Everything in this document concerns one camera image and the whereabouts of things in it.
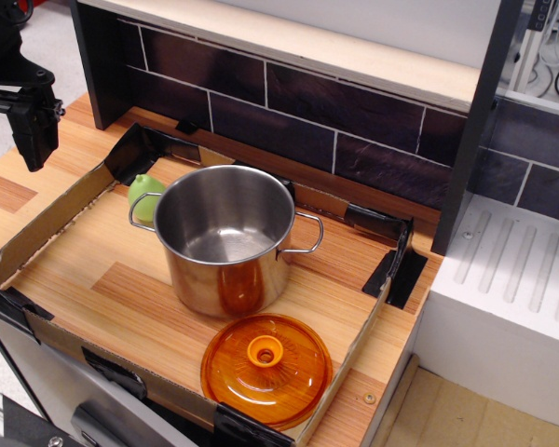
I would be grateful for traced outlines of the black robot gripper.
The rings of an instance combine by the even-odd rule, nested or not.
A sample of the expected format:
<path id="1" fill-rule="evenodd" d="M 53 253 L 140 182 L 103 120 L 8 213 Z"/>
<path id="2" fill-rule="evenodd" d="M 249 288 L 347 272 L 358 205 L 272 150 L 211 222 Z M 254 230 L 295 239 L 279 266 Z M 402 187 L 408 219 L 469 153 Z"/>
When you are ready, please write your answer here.
<path id="1" fill-rule="evenodd" d="M 42 169 L 59 147 L 58 123 L 65 115 L 52 89 L 55 75 L 18 50 L 0 58 L 0 113 L 9 113 L 13 139 L 27 169 Z"/>

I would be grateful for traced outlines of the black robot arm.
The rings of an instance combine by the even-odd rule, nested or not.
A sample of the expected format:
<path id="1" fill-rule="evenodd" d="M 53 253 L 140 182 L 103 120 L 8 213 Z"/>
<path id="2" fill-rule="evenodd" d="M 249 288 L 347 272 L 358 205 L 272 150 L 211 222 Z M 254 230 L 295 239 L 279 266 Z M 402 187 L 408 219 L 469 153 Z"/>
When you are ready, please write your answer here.
<path id="1" fill-rule="evenodd" d="M 21 54 L 20 28 L 34 14 L 34 2 L 0 1 L 0 114 L 7 117 L 27 169 L 42 169 L 59 147 L 58 124 L 65 115 L 54 96 L 54 74 Z"/>

